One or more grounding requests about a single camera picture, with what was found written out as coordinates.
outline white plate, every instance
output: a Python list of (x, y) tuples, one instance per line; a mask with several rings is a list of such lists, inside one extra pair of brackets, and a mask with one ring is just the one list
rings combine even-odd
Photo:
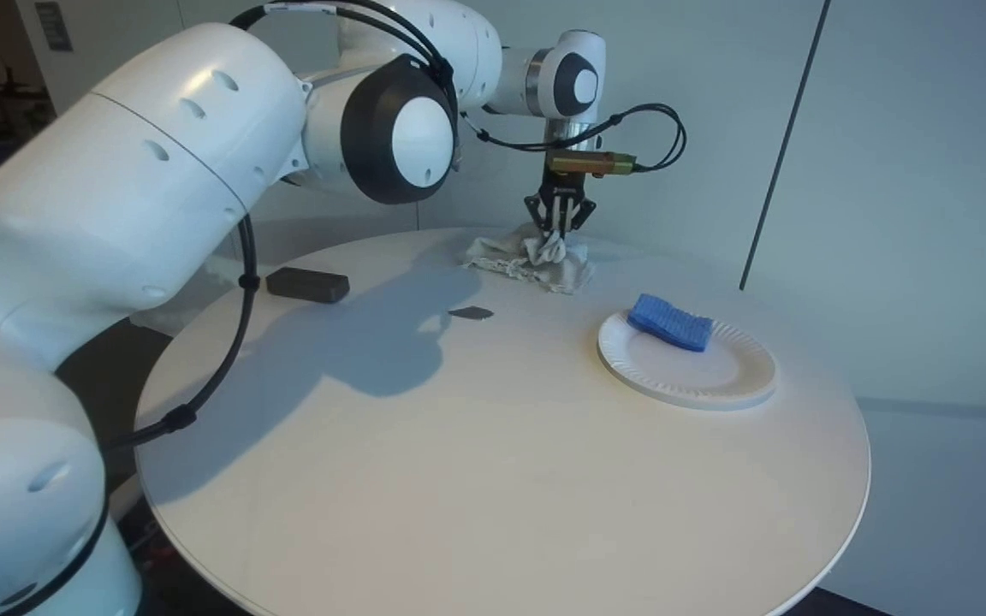
[(634, 329), (624, 311), (599, 326), (599, 356), (625, 384), (703, 410), (756, 407), (775, 393), (780, 372), (762, 343), (718, 322), (706, 352), (688, 352)]

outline sponge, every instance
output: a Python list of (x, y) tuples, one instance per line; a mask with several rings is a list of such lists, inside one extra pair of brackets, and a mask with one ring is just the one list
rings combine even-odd
[(656, 294), (639, 294), (625, 322), (688, 352), (706, 352), (711, 336), (711, 319), (688, 314)]

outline white table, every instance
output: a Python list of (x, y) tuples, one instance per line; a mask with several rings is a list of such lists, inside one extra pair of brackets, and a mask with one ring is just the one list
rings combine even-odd
[[(791, 336), (674, 261), (592, 249), (574, 294), (459, 266), (471, 234), (297, 261), (342, 306), (260, 294), (200, 425), (136, 452), (176, 549), (277, 616), (746, 616), (802, 598), (851, 542), (871, 442)], [(767, 404), (699, 410), (618, 381), (605, 314), (665, 294), (771, 345)], [(235, 294), (154, 368), (141, 422), (218, 364)], [(456, 310), (492, 319), (452, 319)]]

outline dark floor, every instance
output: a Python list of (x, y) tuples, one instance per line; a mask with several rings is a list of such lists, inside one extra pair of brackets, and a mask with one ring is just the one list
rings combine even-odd
[[(79, 393), (79, 400), (92, 416), (100, 442), (117, 442), (131, 436), (141, 386), (165, 343), (165, 336), (122, 322), (92, 338), (57, 371), (57, 378)], [(120, 488), (134, 474), (131, 452), (114, 448), (105, 457), (105, 469), (109, 488)], [(120, 527), (145, 576), (141, 616), (245, 616), (185, 564), (185, 557), (154, 523), (147, 503), (134, 507), (120, 519)], [(876, 608), (815, 589), (787, 616), (876, 616)]]

